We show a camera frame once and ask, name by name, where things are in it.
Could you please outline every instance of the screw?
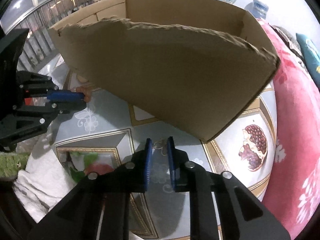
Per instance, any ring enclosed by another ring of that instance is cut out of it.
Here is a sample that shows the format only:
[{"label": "screw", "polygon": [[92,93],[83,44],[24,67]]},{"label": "screw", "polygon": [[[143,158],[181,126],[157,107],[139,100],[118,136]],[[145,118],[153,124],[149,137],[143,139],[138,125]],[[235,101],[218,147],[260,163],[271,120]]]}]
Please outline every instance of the screw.
[{"label": "screw", "polygon": [[187,161],[184,165],[189,169],[192,169],[195,167],[195,163],[192,161]]},{"label": "screw", "polygon": [[96,179],[97,177],[98,177],[98,173],[95,173],[95,172],[91,172],[88,175],[88,179],[91,179],[91,180]]},{"label": "screw", "polygon": [[225,171],[222,173],[222,176],[226,179],[231,179],[232,178],[232,173],[230,171]]},{"label": "screw", "polygon": [[127,169],[133,169],[133,168],[135,167],[135,165],[134,165],[134,163],[132,163],[132,162],[128,162],[128,163],[125,164],[125,167],[126,167]]}]

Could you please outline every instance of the pink floral fabric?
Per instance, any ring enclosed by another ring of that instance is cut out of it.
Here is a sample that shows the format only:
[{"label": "pink floral fabric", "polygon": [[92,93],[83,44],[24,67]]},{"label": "pink floral fabric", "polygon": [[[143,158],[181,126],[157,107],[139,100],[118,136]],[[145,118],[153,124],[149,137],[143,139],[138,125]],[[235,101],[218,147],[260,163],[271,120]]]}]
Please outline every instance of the pink floral fabric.
[{"label": "pink floral fabric", "polygon": [[294,239],[320,202],[320,93],[296,56],[265,20],[258,20],[281,59],[273,82],[277,144],[262,203]]}]

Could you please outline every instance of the cardboard box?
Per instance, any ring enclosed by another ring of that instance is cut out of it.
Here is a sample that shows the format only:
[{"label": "cardboard box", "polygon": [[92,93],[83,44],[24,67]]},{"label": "cardboard box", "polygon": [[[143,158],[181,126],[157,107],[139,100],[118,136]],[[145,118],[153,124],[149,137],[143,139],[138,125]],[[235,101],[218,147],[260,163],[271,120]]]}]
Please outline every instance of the cardboard box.
[{"label": "cardboard box", "polygon": [[72,71],[203,141],[228,127],[279,65],[256,19],[218,0],[103,0],[49,34]]}]

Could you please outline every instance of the teal pillow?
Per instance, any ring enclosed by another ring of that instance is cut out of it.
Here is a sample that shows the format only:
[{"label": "teal pillow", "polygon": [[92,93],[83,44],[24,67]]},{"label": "teal pillow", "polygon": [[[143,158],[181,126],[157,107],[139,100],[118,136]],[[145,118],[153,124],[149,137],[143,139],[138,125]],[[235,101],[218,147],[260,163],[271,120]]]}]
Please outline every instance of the teal pillow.
[{"label": "teal pillow", "polygon": [[304,56],[306,67],[320,89],[320,54],[308,36],[296,33],[297,41],[300,44],[301,52]]}]

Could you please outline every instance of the blue handle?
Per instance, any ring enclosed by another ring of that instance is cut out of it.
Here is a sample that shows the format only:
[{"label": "blue handle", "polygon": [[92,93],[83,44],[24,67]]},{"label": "blue handle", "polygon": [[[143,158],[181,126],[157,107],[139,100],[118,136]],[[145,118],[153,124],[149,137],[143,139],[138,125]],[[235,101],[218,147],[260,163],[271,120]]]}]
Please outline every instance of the blue handle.
[{"label": "blue handle", "polygon": [[48,93],[47,99],[50,101],[80,101],[84,99],[83,93],[71,92],[69,90],[60,90],[52,93]]}]

